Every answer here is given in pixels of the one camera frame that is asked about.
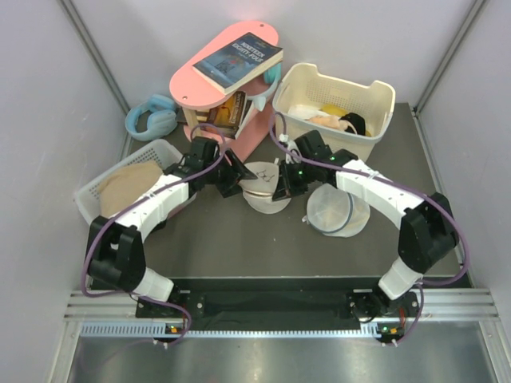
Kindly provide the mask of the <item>beige trim mesh laundry bag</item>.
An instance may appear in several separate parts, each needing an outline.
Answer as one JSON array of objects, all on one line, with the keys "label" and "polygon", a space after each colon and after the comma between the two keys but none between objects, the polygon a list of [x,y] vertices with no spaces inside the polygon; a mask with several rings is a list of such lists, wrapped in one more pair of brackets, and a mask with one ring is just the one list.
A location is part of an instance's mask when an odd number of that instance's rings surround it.
[{"label": "beige trim mesh laundry bag", "polygon": [[256,161],[246,164],[246,168],[256,175],[256,180],[241,180],[243,197],[250,207],[259,213],[272,215],[279,213],[291,202],[290,199],[274,201],[272,199],[278,183],[277,164]]}]

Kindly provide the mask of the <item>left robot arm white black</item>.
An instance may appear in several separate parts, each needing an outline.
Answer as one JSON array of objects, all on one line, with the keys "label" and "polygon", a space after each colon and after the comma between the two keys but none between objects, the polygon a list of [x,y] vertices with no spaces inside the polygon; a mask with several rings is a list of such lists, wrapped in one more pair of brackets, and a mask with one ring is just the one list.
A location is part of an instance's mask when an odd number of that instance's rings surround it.
[{"label": "left robot arm white black", "polygon": [[224,197],[241,193],[242,180],[255,180],[230,149],[213,139],[197,136],[181,160],[164,171],[137,201],[110,218],[98,216],[89,227],[82,278],[92,278],[113,292],[137,294],[153,300],[164,316],[173,316],[181,305],[174,284],[146,265],[144,241],[169,214],[187,203],[206,185]]}]

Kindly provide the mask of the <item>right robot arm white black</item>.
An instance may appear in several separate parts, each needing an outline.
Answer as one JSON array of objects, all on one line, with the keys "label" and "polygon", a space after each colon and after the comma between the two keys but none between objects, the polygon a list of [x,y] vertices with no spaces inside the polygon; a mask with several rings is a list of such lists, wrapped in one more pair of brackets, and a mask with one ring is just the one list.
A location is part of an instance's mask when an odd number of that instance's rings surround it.
[{"label": "right robot arm white black", "polygon": [[396,184],[354,153],[346,149],[333,152],[316,130],[295,140],[285,134],[272,139],[287,155],[279,164],[276,200],[302,195],[314,182],[329,184],[358,197],[398,229],[398,256],[370,292],[374,315],[389,316],[398,310],[402,297],[459,244],[460,235],[444,195],[424,195]]}]

